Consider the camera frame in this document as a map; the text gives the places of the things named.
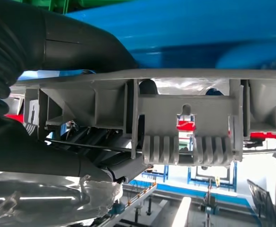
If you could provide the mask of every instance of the black hose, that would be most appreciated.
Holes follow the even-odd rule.
[[[0,171],[85,176],[111,181],[87,158],[30,137],[19,122],[1,117],[10,86],[25,70],[112,72],[136,68],[134,59],[108,32],[12,0],[0,0]]]
[[[0,0],[0,116],[1,99],[25,70],[136,68],[134,59],[108,32],[28,4]]]

